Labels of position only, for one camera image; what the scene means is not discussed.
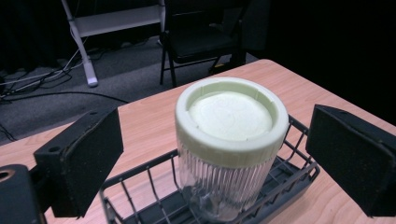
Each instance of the black curtain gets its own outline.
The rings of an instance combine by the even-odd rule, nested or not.
[[[282,64],[396,125],[393,0],[276,0],[265,50]]]
[[[0,1],[0,69],[57,67],[76,49],[61,1]]]

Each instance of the white shelf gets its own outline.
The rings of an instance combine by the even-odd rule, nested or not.
[[[160,7],[140,7],[75,18],[79,36],[99,35],[160,22]]]

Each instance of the lid top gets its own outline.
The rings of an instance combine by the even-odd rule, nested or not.
[[[201,96],[189,112],[197,129],[224,140],[247,141],[272,128],[267,108],[235,91],[215,91]]]

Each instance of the black foam pad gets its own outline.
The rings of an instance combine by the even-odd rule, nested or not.
[[[84,217],[123,152],[117,108],[92,111],[35,152],[54,188],[56,217]]]
[[[315,105],[306,150],[368,217],[396,216],[396,136]]]

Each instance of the black cable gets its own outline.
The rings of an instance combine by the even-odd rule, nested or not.
[[[0,124],[0,133],[5,134],[6,138],[8,138],[8,140],[11,142],[15,142],[18,140],[9,131],[7,131],[7,129],[2,124]]]
[[[88,95],[97,95],[97,96],[102,96],[111,100],[119,101],[124,104],[129,104],[130,102],[121,100],[116,97],[104,95],[101,93],[96,93],[96,92],[88,92],[88,91],[63,91],[63,92],[49,92],[49,93],[43,93],[43,94],[37,94],[37,95],[31,95],[31,96],[24,96],[20,98],[13,98],[13,99],[3,99],[4,101],[12,102],[12,101],[19,101],[19,100],[25,100],[25,99],[30,99],[30,98],[35,98],[35,97],[40,97],[40,96],[48,96],[48,95],[61,95],[61,94],[88,94]]]
[[[27,83],[21,87],[18,87],[17,89],[14,90],[14,87],[16,85],[16,82],[12,84],[12,86],[5,91],[2,95],[1,98],[5,98],[7,96],[11,96],[11,95],[22,95],[22,94],[28,94],[31,93],[33,91],[36,91],[38,89],[51,89],[54,87],[57,87],[61,84],[64,84],[65,82],[69,81],[72,76],[69,75],[69,73],[73,70],[74,65],[78,62],[79,60],[74,60],[72,61],[71,67],[67,68],[67,69],[60,69],[57,71],[52,71],[50,73],[48,73],[47,75],[44,75],[43,77],[39,77],[38,79],[31,81],[30,83]],[[19,77],[18,79],[25,77],[28,73],[24,74],[23,76]],[[58,80],[61,80],[62,78],[66,77],[66,80],[61,81],[60,83],[54,84],[52,86],[45,86],[45,84],[51,83],[51,82],[55,82]]]
[[[6,95],[6,94],[9,94],[10,92],[12,92],[12,89],[15,87],[15,85],[17,85],[17,82],[18,82],[21,78],[26,77],[26,76],[29,75],[29,74],[30,74],[30,72],[25,72],[25,74],[23,74],[23,75],[21,75],[20,77],[16,78],[16,79],[15,79],[16,82],[12,83],[11,86],[10,86],[9,88],[6,88],[6,89],[5,89],[5,95]]]

